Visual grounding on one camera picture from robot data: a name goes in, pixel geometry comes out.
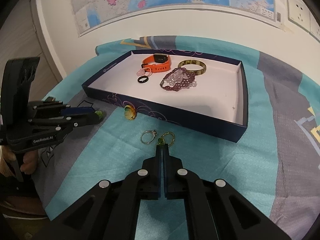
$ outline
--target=green gemstone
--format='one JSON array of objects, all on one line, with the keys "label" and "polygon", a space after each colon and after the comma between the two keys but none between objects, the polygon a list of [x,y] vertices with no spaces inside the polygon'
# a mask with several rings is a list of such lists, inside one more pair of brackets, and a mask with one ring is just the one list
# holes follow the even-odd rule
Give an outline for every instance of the green gemstone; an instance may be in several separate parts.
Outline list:
[{"label": "green gemstone", "polygon": [[164,141],[164,138],[163,137],[160,137],[158,139],[158,145],[164,145],[165,144],[165,141]]},{"label": "green gemstone", "polygon": [[97,114],[99,116],[99,119],[101,119],[103,117],[103,112],[101,110],[95,111],[95,114]]}]

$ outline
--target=smartwatch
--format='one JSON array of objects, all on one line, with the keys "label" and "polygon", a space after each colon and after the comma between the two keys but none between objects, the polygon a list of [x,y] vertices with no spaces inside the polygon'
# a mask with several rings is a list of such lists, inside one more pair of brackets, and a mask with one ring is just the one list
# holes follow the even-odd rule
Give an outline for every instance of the smartwatch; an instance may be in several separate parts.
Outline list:
[{"label": "smartwatch", "polygon": [[141,64],[142,68],[149,67],[152,73],[165,72],[169,71],[171,68],[171,59],[167,54],[155,53],[150,57],[145,58]]}]

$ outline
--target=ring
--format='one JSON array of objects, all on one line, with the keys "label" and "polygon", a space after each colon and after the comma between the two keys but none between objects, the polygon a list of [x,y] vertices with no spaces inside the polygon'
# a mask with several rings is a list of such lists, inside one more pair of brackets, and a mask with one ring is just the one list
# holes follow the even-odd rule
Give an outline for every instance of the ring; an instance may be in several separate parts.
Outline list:
[{"label": "ring", "polygon": [[131,105],[124,107],[124,117],[128,120],[134,120],[137,117],[136,109]]},{"label": "ring", "polygon": [[145,83],[149,80],[149,78],[147,76],[141,76],[141,77],[138,77],[138,82],[139,83]]},{"label": "ring", "polygon": [[174,133],[173,133],[173,132],[166,132],[166,133],[164,133],[163,135],[160,136],[160,138],[161,138],[161,139],[163,140],[163,142],[165,143],[164,136],[165,136],[165,135],[169,135],[169,134],[172,136],[172,141],[171,141],[171,143],[168,144],[168,147],[172,146],[172,144],[174,143],[174,139],[176,138],[175,135],[174,135]]},{"label": "ring", "polygon": [[[151,141],[149,141],[149,142],[145,142],[145,141],[143,141],[143,140],[142,140],[142,137],[143,137],[146,133],[152,133],[152,135],[153,135],[152,140],[151,140]],[[156,135],[157,135],[156,130],[152,130],[152,131],[145,131],[145,132],[143,132],[143,133],[142,133],[142,135],[141,135],[141,137],[140,137],[140,141],[141,141],[142,143],[144,143],[144,144],[149,144],[150,142],[152,142],[152,141],[153,141],[153,139],[156,137]]]},{"label": "ring", "polygon": [[147,76],[147,77],[150,77],[151,75],[152,75],[152,72],[151,72],[151,67],[144,67],[144,68],[142,68],[144,71],[146,70],[146,69],[149,69],[149,75],[147,76],[147,75],[145,75],[145,76]]}]

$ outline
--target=wall socket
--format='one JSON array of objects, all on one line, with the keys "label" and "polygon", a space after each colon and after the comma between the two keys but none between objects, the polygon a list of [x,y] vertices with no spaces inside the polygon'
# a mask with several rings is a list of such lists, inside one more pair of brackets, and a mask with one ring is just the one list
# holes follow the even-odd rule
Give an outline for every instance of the wall socket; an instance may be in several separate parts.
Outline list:
[{"label": "wall socket", "polygon": [[297,0],[288,0],[289,21],[310,32],[310,11],[307,6]]},{"label": "wall socket", "polygon": [[316,21],[316,19],[311,15],[311,34],[320,41],[320,27]]}]

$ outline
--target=gold ring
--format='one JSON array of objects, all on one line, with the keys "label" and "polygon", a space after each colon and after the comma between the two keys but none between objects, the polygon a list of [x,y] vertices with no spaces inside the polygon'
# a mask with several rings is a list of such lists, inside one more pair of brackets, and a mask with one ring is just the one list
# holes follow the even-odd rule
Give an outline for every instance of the gold ring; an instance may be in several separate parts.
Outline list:
[{"label": "gold ring", "polygon": [[202,67],[202,69],[197,69],[197,70],[188,70],[187,69],[189,72],[194,73],[196,76],[204,74],[205,71],[207,70],[207,66],[202,61],[195,60],[195,59],[184,60],[178,64],[178,67],[182,67],[184,65],[190,65],[190,64],[199,65]]},{"label": "gold ring", "polygon": [[128,120],[134,120],[137,117],[137,111],[131,105],[124,107],[124,117]]},{"label": "gold ring", "polygon": [[172,136],[172,141],[171,141],[171,143],[168,144],[168,147],[170,147],[174,143],[174,139],[176,137],[175,137],[173,132],[166,132],[166,133],[164,133],[163,135],[160,136],[160,139],[163,140],[164,143],[165,143],[164,136],[166,136],[166,135],[171,135]]},{"label": "gold ring", "polygon": [[[149,141],[149,142],[145,142],[144,140],[142,140],[142,137],[143,137],[146,133],[152,133],[152,135],[153,135],[152,140]],[[142,143],[144,143],[144,144],[149,144],[150,142],[153,141],[153,139],[154,139],[156,136],[157,136],[157,131],[156,131],[156,130],[145,131],[145,132],[142,133],[142,135],[141,135],[141,137],[140,137],[140,141],[141,141]]]}]

